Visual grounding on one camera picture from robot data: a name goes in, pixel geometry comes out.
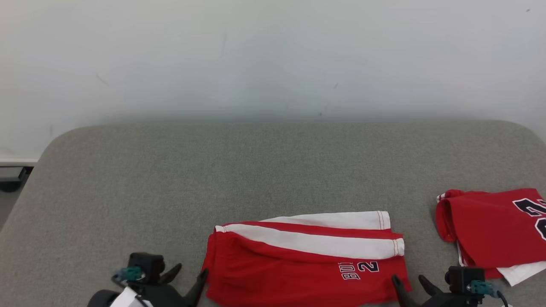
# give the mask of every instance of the floor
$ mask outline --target floor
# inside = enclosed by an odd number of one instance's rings
[[[19,194],[21,194],[21,191],[27,182],[27,178],[25,178],[19,190],[15,192],[6,193],[4,191],[0,191],[0,230],[2,230],[2,227],[4,226],[5,221],[8,219],[13,205],[15,205],[15,202],[19,198]]]

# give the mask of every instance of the folded clothing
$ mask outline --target folded clothing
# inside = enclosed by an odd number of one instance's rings
[[[278,217],[216,226],[203,269],[224,307],[360,306],[411,290],[401,234],[386,211]]]
[[[546,268],[546,202],[537,190],[449,190],[438,196],[440,237],[458,242],[461,265],[514,286]]]

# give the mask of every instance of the gray table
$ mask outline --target gray table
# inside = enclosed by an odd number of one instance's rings
[[[546,195],[546,146],[501,121],[77,129],[44,152],[0,232],[0,306],[86,306],[116,290],[109,277],[134,251],[182,262],[173,285],[185,293],[214,225],[366,210],[389,211],[405,235],[423,302],[417,275],[447,290],[457,264],[436,233],[435,197],[521,187]],[[515,307],[546,306],[544,289],[546,272],[505,294]]]

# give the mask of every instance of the wire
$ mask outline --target wire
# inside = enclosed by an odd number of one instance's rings
[[[497,291],[498,297],[502,299],[502,303],[505,305],[505,307],[508,307],[508,302],[506,302],[506,298],[500,291]]]

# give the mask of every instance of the baseboard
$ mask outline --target baseboard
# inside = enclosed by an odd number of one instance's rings
[[[0,158],[0,167],[2,166],[34,167],[36,163],[38,163],[38,158]]]

